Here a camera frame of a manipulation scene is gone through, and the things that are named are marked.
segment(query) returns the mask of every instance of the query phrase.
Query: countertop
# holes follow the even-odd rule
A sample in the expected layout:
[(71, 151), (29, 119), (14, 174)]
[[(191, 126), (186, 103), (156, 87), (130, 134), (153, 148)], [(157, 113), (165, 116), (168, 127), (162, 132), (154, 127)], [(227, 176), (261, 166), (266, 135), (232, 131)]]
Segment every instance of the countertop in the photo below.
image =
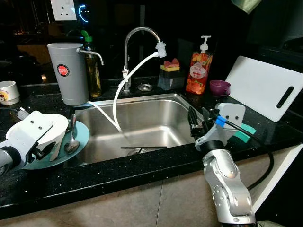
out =
[[(27, 87), (26, 90), (27, 97), (11, 107), (23, 107), (29, 112), (39, 110), (42, 113), (70, 116), (72, 109), (62, 102), (56, 85)], [(108, 89), (98, 100), (113, 99), (115, 90)], [(159, 93), (168, 92), (155, 87), (151, 92), (135, 91), (128, 96), (121, 95), (120, 98)], [(238, 103), (230, 97), (215, 98), (208, 91), (202, 96), (183, 91), (177, 93), (200, 112), (202, 106), (214, 108), (215, 104), (220, 102)], [(9, 111), (1, 110), (0, 113), (0, 141), (3, 141), (6, 131), (18, 120)], [(292, 127), (290, 122), (272, 122), (248, 107), (243, 123), (255, 128), (255, 135), (272, 151), (302, 142), (302, 132)], [(235, 161), (265, 153), (255, 141), (250, 140), (245, 144), (236, 137), (232, 137), (226, 147)], [(1, 179), (0, 219), (202, 170), (202, 157), (192, 143), (85, 166), (64, 168), (63, 164), (60, 164), (44, 170), (21, 169), (10, 172)]]

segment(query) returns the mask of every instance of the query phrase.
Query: soap dispenser bottle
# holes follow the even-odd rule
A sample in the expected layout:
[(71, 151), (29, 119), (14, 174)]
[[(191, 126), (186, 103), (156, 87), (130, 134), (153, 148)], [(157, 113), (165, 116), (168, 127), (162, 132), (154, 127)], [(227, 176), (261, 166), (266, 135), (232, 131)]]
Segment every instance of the soap dispenser bottle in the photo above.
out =
[(201, 38), (204, 38), (204, 43), (200, 46), (201, 53), (194, 53), (190, 63), (186, 91), (197, 95), (204, 93), (209, 68), (213, 59), (213, 55), (206, 52), (208, 50), (207, 39), (210, 37), (210, 35), (201, 36)]
[[(82, 30), (81, 34), (85, 38), (84, 50), (95, 52), (95, 47), (92, 43), (92, 37), (89, 36), (88, 32), (85, 30)], [(98, 59), (97, 56), (93, 54), (86, 54), (85, 60), (88, 76), (89, 96), (92, 98), (97, 98), (101, 96), (101, 82), (99, 76)]]

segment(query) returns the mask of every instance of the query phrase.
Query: electrical outlet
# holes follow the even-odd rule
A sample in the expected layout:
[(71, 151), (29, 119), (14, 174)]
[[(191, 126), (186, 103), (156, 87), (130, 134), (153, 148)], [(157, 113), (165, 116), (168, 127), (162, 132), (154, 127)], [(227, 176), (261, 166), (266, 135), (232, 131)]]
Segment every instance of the electrical outlet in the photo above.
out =
[(55, 20), (77, 20), (73, 0), (51, 0)]

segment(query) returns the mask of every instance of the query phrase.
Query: metal spoon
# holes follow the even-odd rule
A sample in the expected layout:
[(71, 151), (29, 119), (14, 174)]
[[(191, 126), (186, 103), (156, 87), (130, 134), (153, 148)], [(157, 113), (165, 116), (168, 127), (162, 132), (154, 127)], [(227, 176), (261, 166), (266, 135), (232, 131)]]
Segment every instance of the metal spoon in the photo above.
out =
[(80, 145), (79, 141), (75, 140), (73, 136), (75, 124), (76, 124), (76, 114), (73, 113), (71, 115), (71, 140), (69, 143), (66, 143), (64, 145), (64, 150), (67, 154), (71, 154), (75, 152)]

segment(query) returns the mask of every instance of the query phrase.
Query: small purple cup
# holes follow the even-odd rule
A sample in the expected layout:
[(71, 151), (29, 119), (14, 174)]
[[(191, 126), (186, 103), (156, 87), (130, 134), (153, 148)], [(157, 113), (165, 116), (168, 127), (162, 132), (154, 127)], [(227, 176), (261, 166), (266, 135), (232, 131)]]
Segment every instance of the small purple cup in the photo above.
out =
[(231, 93), (231, 84), (224, 80), (211, 80), (209, 84), (214, 96), (228, 96)]

